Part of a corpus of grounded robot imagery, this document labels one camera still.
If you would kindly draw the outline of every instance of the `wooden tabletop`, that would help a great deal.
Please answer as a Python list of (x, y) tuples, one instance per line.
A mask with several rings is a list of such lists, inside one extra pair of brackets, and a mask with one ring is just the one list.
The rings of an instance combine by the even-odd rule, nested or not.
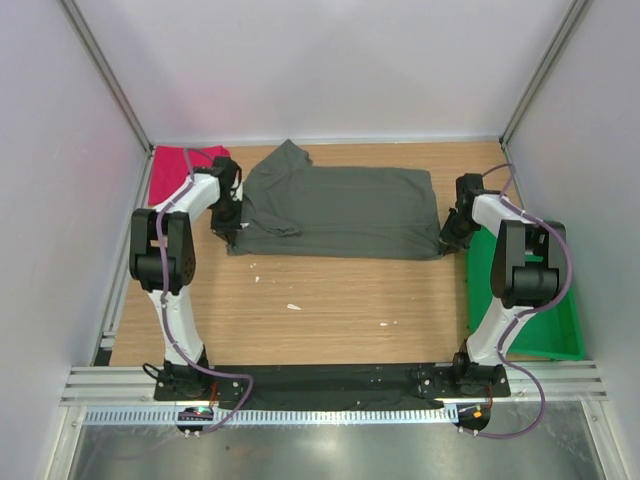
[[(504, 162), (495, 142), (304, 148), (321, 166), (429, 170), (441, 223), (455, 203), (458, 176)], [(246, 176), (273, 149), (231, 152)], [(485, 185), (501, 188), (508, 174), (498, 170)], [(427, 262), (230, 257), (209, 220), (203, 215), (194, 225), (192, 303), (213, 365), (450, 361), (468, 336), (464, 254)], [(161, 364), (163, 354), (151, 301), (139, 283), (130, 282), (111, 365)]]

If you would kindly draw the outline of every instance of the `pink cloth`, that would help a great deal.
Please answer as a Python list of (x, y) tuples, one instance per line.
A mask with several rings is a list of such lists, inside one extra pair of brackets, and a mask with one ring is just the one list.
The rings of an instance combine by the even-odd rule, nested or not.
[[(201, 148), (211, 158), (228, 157), (229, 150), (222, 146)], [(149, 205), (158, 205), (169, 198), (182, 185), (189, 173), (184, 161), (182, 147), (158, 147), (151, 169)], [(204, 155), (190, 152), (189, 158), (194, 167), (210, 167), (211, 162)]]

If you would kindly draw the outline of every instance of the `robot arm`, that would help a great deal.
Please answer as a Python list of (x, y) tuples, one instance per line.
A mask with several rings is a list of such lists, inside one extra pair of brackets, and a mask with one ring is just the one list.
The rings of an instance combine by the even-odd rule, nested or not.
[[(441, 233), (443, 253), (468, 250), (473, 234), (482, 226), (496, 238), (491, 268), (493, 299), (482, 323), (454, 356), (451, 377), (460, 396), (482, 393), (501, 382), (504, 367), (498, 355), (506, 355), (524, 325), (534, 314), (522, 314), (549, 303), (567, 281), (562, 247), (541, 226), (515, 214), (499, 192), (485, 190), (482, 176), (466, 174), (456, 181), (456, 208), (450, 209)], [(562, 224), (550, 225), (565, 236)], [(533, 254), (540, 261), (531, 261)], [(508, 385), (504, 396), (508, 396)]]
[[(189, 184), (189, 191), (180, 192)], [(158, 212), (171, 205), (164, 214), (162, 231), (167, 248), (169, 292), (166, 309), (169, 328), (180, 349), (194, 363), (209, 367), (206, 349), (196, 330), (191, 307), (190, 284), (195, 275), (196, 258), (191, 227), (211, 209), (211, 230), (230, 244), (235, 242), (242, 212), (242, 171), (228, 157), (216, 157), (211, 168), (196, 168), (193, 180), (165, 202), (154, 208), (139, 208), (131, 217), (129, 271), (139, 280), (154, 304), (165, 340), (164, 371), (166, 383), (182, 379), (194, 386), (197, 396), (206, 391), (210, 377), (191, 369), (168, 340), (162, 322), (162, 263), (155, 228)]]

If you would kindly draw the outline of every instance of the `green plastic tray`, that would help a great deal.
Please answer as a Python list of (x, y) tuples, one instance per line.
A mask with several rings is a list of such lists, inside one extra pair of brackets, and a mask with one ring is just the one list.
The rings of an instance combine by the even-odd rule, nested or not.
[[(493, 295), (489, 277), (496, 248), (495, 237), (485, 228), (473, 236), (467, 254), (469, 328), (475, 332)], [(584, 359), (584, 342), (576, 314), (573, 289), (553, 309), (539, 313), (524, 326), (509, 353), (540, 356), (554, 360)]]

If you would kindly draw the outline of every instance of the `metal floor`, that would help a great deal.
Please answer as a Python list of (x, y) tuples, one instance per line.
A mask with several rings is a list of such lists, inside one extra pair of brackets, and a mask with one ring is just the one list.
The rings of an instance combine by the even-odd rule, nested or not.
[[(531, 402), (495, 404), (487, 431), (517, 431), (538, 409)], [(108, 456), (144, 452), (176, 432), (169, 425), (84, 426), (69, 478), (606, 478), (580, 402), (547, 404), (540, 427), (514, 440), (473, 438), (448, 424), (235, 427), (200, 439), (175, 438), (135, 461)]]

